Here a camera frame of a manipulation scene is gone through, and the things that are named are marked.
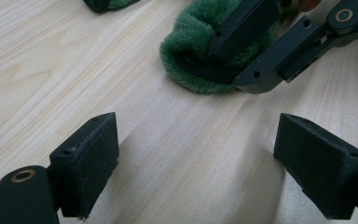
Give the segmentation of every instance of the rivet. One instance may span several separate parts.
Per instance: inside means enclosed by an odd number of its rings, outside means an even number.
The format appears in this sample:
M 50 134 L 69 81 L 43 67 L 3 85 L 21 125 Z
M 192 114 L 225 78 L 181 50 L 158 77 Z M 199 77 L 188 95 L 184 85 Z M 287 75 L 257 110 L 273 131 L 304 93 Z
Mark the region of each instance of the rivet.
M 348 8 L 344 8 L 344 9 L 341 9 L 336 14 L 336 21 L 346 22 L 346 21 L 350 21 L 352 17 L 353 17 L 353 11 Z
M 10 180 L 13 183 L 20 183 L 31 179 L 34 175 L 36 175 L 35 170 L 24 170 L 14 174 Z

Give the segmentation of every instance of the screw hole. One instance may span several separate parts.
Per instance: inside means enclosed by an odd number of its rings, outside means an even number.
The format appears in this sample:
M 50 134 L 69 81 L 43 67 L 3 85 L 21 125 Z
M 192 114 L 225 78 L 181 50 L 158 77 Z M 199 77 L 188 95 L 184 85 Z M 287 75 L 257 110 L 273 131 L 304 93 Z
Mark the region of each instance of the screw hole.
M 308 21 L 308 20 L 303 21 L 303 27 L 304 28 L 309 28 L 310 27 L 310 21 Z
M 63 155 L 69 155 L 69 154 L 71 154 L 71 150 L 66 149 L 63 151 Z
M 255 72 L 254 72 L 254 78 L 259 78 L 259 77 L 260 77 L 260 73 L 257 72 L 257 71 L 255 71 Z
M 352 17 L 353 17 L 353 11 L 348 8 L 344 8 L 336 14 L 336 21 L 346 22 L 346 21 L 350 21 Z
M 13 175 L 11 177 L 11 182 L 13 183 L 24 182 L 34 177 L 35 174 L 36 174 L 35 170 L 24 170 Z
M 351 157 L 358 158 L 358 154 L 356 152 L 352 152 Z

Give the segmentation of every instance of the small hole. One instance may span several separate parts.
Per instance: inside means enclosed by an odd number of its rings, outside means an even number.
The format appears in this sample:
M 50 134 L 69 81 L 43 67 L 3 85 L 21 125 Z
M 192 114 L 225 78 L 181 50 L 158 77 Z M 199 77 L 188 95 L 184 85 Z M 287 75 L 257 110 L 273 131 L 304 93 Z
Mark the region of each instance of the small hole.
M 304 28 L 310 27 L 310 21 L 303 21 L 303 27 Z
M 259 72 L 254 72 L 254 78 L 259 78 L 260 77 L 260 73 Z
M 30 172 L 24 172 L 24 173 L 17 174 L 16 178 L 19 179 L 19 180 L 23 180 L 23 179 L 27 178 L 30 175 L 31 175 Z
M 24 182 L 24 181 L 29 180 L 32 177 L 34 177 L 35 174 L 36 174 L 35 170 L 21 171 L 11 177 L 11 182 L 13 182 L 13 183 Z
M 75 153 L 75 152 L 76 152 L 76 147 L 71 147 L 71 148 L 64 150 L 62 153 L 64 155 L 71 155 L 72 153 Z
M 358 158 L 358 154 L 356 152 L 352 152 L 351 157 Z
M 350 13 L 348 11 L 343 11 L 339 14 L 337 14 L 337 16 L 339 17 L 340 20 L 346 20 L 349 16 L 350 16 Z

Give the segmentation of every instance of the light wood grain surface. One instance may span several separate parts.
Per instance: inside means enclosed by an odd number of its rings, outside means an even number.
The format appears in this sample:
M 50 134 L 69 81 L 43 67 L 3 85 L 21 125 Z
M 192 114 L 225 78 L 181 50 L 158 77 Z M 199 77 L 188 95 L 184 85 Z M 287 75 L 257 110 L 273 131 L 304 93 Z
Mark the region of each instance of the light wood grain surface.
M 0 1 L 0 179 L 48 166 L 85 121 L 116 112 L 119 165 L 87 223 L 329 223 L 272 151 L 282 112 L 358 147 L 358 41 L 274 91 L 197 95 L 158 56 L 191 2 L 99 15 L 81 0 Z

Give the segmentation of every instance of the green fleece pad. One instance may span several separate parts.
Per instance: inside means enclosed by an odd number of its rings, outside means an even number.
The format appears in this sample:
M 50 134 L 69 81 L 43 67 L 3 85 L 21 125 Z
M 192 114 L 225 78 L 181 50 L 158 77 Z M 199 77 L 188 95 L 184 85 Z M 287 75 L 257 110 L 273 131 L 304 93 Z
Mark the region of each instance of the green fleece pad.
M 272 26 L 229 63 L 222 64 L 208 57 L 214 31 L 241 2 L 196 0 L 179 14 L 172 32 L 160 46 L 162 63 L 173 80 L 196 93 L 235 90 L 231 85 L 234 77 L 274 42 Z M 216 75 L 224 78 L 213 80 L 211 77 Z
M 140 0 L 83 0 L 93 11 L 103 13 L 108 10 L 119 10 Z

